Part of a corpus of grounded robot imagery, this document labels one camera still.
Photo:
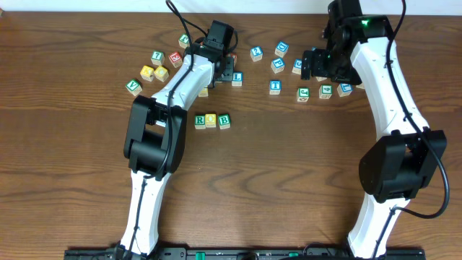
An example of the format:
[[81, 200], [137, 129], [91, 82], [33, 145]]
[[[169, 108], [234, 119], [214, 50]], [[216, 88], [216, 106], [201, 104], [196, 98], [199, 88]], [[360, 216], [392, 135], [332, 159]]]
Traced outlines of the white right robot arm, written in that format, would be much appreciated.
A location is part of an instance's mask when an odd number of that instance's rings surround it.
[[363, 14], [358, 0], [334, 0], [323, 32], [326, 47], [302, 55], [302, 79], [362, 85], [372, 110], [376, 143], [359, 162], [365, 196], [347, 236], [346, 254], [355, 259], [387, 258], [398, 216], [408, 212], [435, 171], [444, 171], [447, 139], [430, 128], [411, 96], [398, 61], [397, 34], [385, 15]]

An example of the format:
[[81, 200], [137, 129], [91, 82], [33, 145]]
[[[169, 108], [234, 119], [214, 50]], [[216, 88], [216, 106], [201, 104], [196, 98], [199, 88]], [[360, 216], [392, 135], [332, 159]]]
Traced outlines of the green B block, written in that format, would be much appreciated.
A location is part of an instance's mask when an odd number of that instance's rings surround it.
[[219, 128], [221, 130], [228, 129], [231, 126], [230, 116], [228, 114], [223, 114], [218, 116]]

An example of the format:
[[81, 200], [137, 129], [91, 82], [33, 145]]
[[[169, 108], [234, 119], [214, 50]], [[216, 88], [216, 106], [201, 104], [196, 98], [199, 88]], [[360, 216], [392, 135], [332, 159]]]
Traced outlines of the yellow O block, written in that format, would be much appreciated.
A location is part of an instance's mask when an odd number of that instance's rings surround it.
[[217, 115], [214, 113], [205, 115], [206, 128], [215, 128], [217, 126]]

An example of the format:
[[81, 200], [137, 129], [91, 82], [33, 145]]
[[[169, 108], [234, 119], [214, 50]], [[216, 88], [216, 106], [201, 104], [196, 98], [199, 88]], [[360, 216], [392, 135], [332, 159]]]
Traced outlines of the blue T block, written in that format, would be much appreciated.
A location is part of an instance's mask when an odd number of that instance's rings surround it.
[[269, 83], [269, 94], [279, 95], [282, 90], [282, 83], [279, 80], [271, 80]]

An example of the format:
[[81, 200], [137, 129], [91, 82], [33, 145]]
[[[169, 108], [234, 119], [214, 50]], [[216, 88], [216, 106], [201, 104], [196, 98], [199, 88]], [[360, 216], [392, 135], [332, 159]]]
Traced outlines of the green R block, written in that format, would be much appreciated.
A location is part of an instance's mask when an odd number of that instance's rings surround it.
[[205, 129], [206, 128], [205, 116], [195, 116], [194, 126], [195, 126], [195, 129]]

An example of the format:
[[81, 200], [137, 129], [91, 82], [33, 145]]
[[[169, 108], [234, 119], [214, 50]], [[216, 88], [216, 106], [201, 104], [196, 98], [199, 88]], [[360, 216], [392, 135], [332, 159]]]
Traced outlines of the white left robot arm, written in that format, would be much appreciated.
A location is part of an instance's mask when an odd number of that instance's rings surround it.
[[133, 101], [123, 148], [131, 169], [131, 204], [116, 259], [147, 259], [156, 249], [165, 188], [185, 149], [188, 109], [232, 67], [228, 53], [236, 37], [232, 26], [213, 21], [206, 36], [185, 49], [182, 66], [166, 86]]

